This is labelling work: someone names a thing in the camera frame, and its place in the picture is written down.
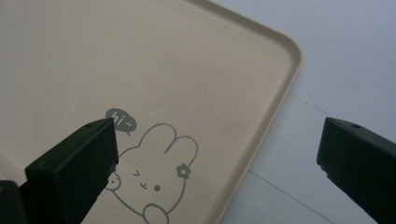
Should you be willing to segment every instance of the white surface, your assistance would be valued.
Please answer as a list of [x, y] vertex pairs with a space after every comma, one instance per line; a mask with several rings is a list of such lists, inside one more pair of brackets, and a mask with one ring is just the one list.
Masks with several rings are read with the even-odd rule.
[[396, 2], [218, 0], [293, 38], [304, 65], [223, 223], [375, 223], [316, 164], [326, 117], [396, 141]]

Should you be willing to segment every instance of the beige tray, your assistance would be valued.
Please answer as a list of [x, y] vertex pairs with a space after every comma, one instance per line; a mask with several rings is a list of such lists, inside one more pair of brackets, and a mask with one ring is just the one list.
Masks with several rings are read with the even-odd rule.
[[85, 223], [220, 221], [302, 63], [292, 40], [206, 1], [0, 5], [2, 176], [114, 117], [120, 164]]

